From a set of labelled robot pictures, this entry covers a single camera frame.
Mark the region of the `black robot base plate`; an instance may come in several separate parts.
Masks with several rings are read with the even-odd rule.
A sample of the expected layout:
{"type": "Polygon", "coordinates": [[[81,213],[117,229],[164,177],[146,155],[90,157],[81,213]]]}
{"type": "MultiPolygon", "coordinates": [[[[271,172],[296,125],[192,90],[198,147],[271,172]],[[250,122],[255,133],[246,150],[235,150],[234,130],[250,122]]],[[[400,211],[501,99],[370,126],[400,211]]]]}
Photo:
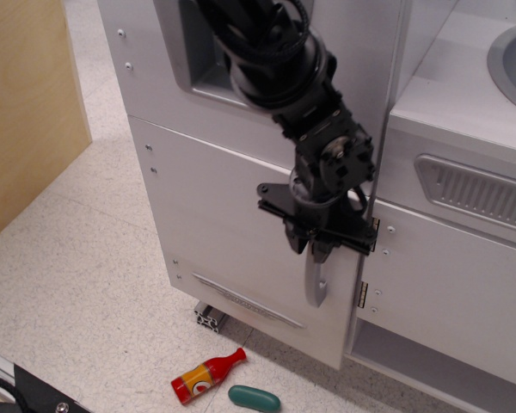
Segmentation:
{"type": "Polygon", "coordinates": [[[22,367],[14,365],[15,388],[33,412],[90,413],[77,400],[67,396],[22,367]]]}

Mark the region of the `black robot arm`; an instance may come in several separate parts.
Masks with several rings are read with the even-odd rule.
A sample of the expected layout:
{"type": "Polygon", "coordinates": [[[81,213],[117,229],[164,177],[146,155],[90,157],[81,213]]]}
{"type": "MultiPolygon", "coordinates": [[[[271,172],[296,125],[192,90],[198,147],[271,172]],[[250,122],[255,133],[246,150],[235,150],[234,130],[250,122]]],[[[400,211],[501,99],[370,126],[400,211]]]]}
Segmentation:
{"type": "Polygon", "coordinates": [[[341,246],[369,254],[377,233],[361,187],[375,173],[372,138],[333,86],[335,57],[303,4],[201,1],[199,9],[224,51],[234,90],[295,146],[290,181],[259,185],[259,207],[280,217],[292,249],[310,248],[317,263],[341,246]]]}

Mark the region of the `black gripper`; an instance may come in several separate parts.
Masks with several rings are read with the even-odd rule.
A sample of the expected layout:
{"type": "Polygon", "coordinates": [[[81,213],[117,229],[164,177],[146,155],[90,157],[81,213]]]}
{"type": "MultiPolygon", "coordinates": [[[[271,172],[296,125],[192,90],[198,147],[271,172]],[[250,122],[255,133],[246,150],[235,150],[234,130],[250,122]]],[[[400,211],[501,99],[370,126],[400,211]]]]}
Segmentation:
{"type": "Polygon", "coordinates": [[[287,184],[264,182],[258,185],[258,207],[282,219],[291,249],[302,254],[311,244],[315,263],[325,263],[334,248],[348,247],[365,256],[374,241],[372,222],[363,218],[366,198],[358,192],[360,209],[353,207],[348,195],[320,194],[316,197],[297,172],[287,184]]]}

